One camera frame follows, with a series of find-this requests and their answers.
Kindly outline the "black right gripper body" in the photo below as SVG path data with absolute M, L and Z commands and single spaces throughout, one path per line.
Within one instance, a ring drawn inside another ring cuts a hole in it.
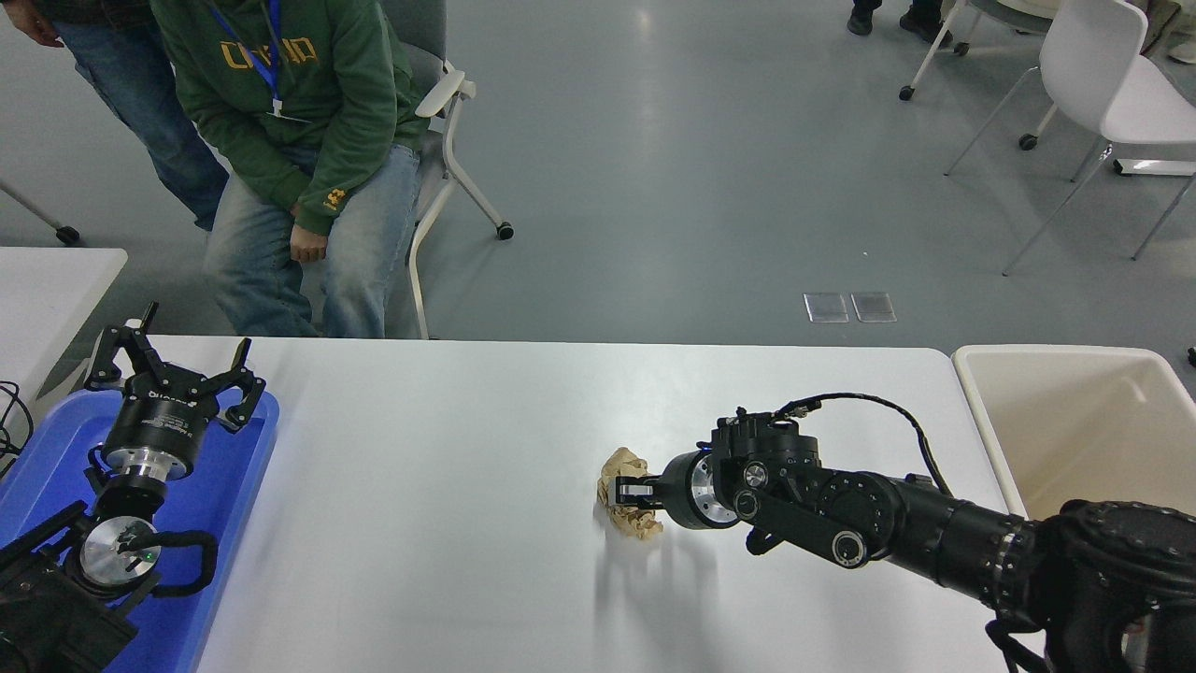
M 692 469 L 701 461 L 700 451 L 687 452 L 670 460 L 657 481 L 661 487 L 663 510 L 675 524 L 691 531 L 702 530 L 701 516 L 692 508 Z

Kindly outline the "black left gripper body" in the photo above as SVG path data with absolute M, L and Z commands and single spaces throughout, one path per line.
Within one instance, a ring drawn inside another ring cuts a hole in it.
M 170 375 L 170 384 L 161 386 L 145 372 L 127 380 L 122 408 L 103 443 L 108 467 L 126 469 L 138 457 L 157 452 L 166 455 L 172 470 L 195 469 L 206 430 L 221 406 L 215 394 L 189 399 L 195 384 L 177 388 L 172 386 L 176 379 Z

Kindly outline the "seated person's left hand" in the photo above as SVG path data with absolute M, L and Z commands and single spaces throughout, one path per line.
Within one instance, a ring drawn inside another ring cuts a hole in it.
M 299 264 L 319 263 L 327 257 L 329 235 L 312 233 L 295 224 L 292 226 L 288 243 L 289 257 Z

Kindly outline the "person's right hand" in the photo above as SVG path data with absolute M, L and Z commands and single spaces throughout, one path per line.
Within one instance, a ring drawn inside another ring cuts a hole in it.
M 4 11 L 13 27 L 25 33 L 35 43 L 51 48 L 51 50 L 65 50 L 63 39 L 60 38 L 51 22 L 41 13 L 35 1 L 4 1 Z

